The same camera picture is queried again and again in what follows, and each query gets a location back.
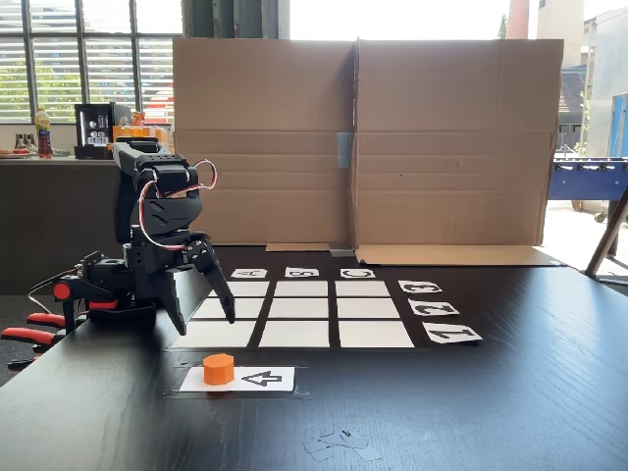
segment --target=white paper card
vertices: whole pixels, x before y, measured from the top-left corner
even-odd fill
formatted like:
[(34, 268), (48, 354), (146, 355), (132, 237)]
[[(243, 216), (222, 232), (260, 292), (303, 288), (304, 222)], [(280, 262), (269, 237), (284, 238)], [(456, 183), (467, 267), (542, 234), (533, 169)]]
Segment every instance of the white paper card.
[(329, 325), (328, 321), (269, 320), (259, 346), (329, 347)]
[(181, 393), (220, 393), (226, 391), (274, 392), (294, 390), (293, 366), (236, 366), (234, 380), (226, 385), (205, 384), (203, 367), (189, 369)]
[(329, 311), (326, 297), (276, 297), (268, 318), (327, 319)]
[(481, 340), (471, 328), (454, 324), (432, 324), (424, 322), (430, 340), (436, 343), (459, 343), (461, 341)]
[(327, 282), (277, 282), (275, 296), (327, 296)]
[[(241, 297), (235, 301), (235, 320), (257, 319), (262, 309), (263, 297)], [(216, 297), (205, 299), (192, 319), (224, 319), (225, 311)]]
[(188, 322), (187, 335), (176, 339), (172, 348), (245, 347), (254, 327), (255, 321)]
[(362, 268), (349, 268), (341, 269), (340, 276), (343, 278), (356, 279), (356, 278), (375, 278), (373, 270), (367, 270)]
[(384, 282), (351, 281), (336, 282), (336, 296), (389, 297), (390, 294)]
[[(234, 297), (264, 297), (268, 291), (269, 282), (227, 282)], [(212, 290), (209, 297), (216, 297)]]
[(232, 273), (232, 278), (266, 278), (267, 273), (263, 268), (238, 268)]
[(448, 316), (451, 314), (460, 314), (451, 304), (448, 302), (429, 302), (429, 301), (415, 301), (414, 299), (408, 299), (412, 312), (418, 316)]
[(399, 313), (389, 297), (339, 298), (339, 319), (398, 319)]
[(403, 282), (399, 281), (399, 285), (404, 292), (441, 292), (443, 291), (436, 283), (430, 282)]
[(401, 321), (339, 321), (344, 348), (411, 348)]
[(309, 278), (318, 277), (318, 270), (315, 268), (286, 268), (286, 278)]

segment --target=black table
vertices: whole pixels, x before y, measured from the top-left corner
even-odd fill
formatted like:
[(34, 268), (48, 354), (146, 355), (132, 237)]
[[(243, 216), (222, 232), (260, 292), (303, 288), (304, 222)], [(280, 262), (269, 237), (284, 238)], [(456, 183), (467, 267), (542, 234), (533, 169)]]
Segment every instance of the black table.
[[(287, 266), (328, 280), (357, 267), (325, 252), (219, 255), (227, 274), (263, 267), (271, 283)], [(628, 469), (626, 297), (566, 267), (375, 273), (409, 330), (394, 286), (431, 281), (460, 311), (453, 322), (484, 339), (436, 344), (417, 328), (416, 347), (401, 350), (234, 349), (238, 365), (298, 366), (297, 391), (208, 397), (176, 392), (207, 352), (170, 350), (167, 316), (88, 322), (0, 389), (0, 469)], [(316, 463), (303, 442), (330, 424), (368, 437), (384, 458), (337, 447)]]

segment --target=window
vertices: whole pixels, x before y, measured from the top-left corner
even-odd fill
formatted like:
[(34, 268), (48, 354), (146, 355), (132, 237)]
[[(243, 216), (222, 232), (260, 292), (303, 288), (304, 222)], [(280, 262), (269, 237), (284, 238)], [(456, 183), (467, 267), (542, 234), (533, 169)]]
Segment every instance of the window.
[(0, 123), (32, 123), (38, 105), (73, 123), (76, 103), (115, 101), (169, 124), (182, 33), (181, 0), (0, 0)]
[(0, 43), (0, 123), (30, 122), (24, 42)]

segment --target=robotic arm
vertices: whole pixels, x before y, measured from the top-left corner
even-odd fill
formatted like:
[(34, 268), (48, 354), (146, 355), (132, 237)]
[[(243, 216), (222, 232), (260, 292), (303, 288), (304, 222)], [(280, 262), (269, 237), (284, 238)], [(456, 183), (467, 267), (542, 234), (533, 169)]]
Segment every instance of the robotic arm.
[[(75, 326), (75, 301), (83, 299), (88, 315), (120, 320), (163, 307), (185, 335), (174, 274), (189, 270), (204, 276), (209, 285), (206, 291), (212, 288), (216, 292), (233, 323), (234, 296), (211, 239), (189, 230), (202, 208), (198, 189), (188, 189), (198, 184), (196, 169), (150, 138), (119, 139), (114, 144), (114, 159), (120, 168), (114, 228), (124, 259), (94, 252), (82, 260), (79, 274), (64, 276), (54, 286), (56, 300), (64, 305), (66, 332)], [(167, 197), (176, 192), (184, 192), (184, 197)], [(140, 226), (131, 224), (138, 200), (142, 206)]]

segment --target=orange block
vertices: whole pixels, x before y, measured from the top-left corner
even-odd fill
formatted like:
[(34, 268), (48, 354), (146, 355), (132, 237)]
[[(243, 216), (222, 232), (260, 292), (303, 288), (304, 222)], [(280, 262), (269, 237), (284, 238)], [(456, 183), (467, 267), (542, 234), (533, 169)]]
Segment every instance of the orange block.
[(203, 360), (203, 371), (206, 384), (226, 385), (234, 380), (234, 358), (227, 353), (209, 355)]

